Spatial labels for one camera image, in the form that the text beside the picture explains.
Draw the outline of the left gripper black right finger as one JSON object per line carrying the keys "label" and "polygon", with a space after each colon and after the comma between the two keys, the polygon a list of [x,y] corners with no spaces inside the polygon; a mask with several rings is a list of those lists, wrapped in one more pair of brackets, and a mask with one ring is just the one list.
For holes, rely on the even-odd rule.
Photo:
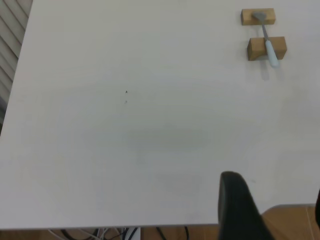
{"label": "left gripper black right finger", "polygon": [[317,200],[315,204],[315,221],[320,222],[320,190],[318,191]]}

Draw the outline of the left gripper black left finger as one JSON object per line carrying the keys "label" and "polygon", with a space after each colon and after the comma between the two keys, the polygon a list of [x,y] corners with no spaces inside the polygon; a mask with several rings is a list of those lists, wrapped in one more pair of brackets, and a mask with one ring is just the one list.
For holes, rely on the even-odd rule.
{"label": "left gripper black left finger", "polygon": [[218,198],[219,240],[273,240],[249,187],[237,172],[220,175]]}

